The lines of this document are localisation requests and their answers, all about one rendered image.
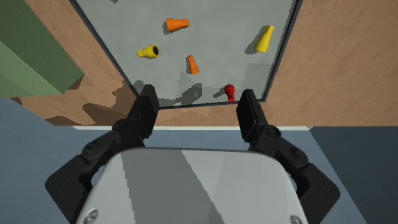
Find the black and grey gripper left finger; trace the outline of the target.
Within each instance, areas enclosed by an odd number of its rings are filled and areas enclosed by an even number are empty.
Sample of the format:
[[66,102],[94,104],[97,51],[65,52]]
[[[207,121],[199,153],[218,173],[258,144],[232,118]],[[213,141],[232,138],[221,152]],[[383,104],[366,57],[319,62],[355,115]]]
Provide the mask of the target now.
[[154,86],[145,84],[126,119],[112,125],[112,130],[89,142],[45,182],[50,194],[70,224],[76,224],[91,188],[92,177],[116,153],[135,147],[145,147],[160,105]]

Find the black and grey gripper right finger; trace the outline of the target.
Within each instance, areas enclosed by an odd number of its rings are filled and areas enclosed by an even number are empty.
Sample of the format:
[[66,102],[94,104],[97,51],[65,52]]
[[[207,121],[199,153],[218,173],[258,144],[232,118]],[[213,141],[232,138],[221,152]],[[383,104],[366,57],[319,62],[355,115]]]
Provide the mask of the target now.
[[246,89],[236,108],[242,139],[250,144],[247,151],[277,159],[297,185],[296,194],[308,224],[320,224],[340,198],[340,190],[308,162],[302,150],[281,137],[276,126],[268,125],[259,105],[253,89]]

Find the grey rectangular case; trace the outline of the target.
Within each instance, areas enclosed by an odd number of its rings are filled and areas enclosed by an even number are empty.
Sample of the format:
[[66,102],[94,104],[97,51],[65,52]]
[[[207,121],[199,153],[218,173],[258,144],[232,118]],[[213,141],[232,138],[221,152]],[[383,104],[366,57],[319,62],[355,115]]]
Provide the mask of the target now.
[[[159,110],[265,102],[303,0],[69,0],[136,97],[154,86]],[[169,32],[166,19],[187,19]],[[265,53],[254,50],[266,26]],[[159,56],[139,57],[155,44]],[[198,68],[191,74],[188,57]],[[233,102],[225,86],[234,86]]]

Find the yellow wire connector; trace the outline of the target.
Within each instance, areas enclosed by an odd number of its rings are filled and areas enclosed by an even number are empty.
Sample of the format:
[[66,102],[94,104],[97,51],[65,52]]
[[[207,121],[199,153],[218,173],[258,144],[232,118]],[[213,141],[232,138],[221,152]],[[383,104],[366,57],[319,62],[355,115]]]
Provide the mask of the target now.
[[142,50],[138,50],[137,54],[139,57],[155,58],[155,57],[159,56],[159,49],[155,44],[148,45],[146,48],[144,48]]
[[266,52],[273,29],[274,29],[273,26],[266,26],[265,31],[259,38],[258,42],[256,42],[253,49],[260,52]]

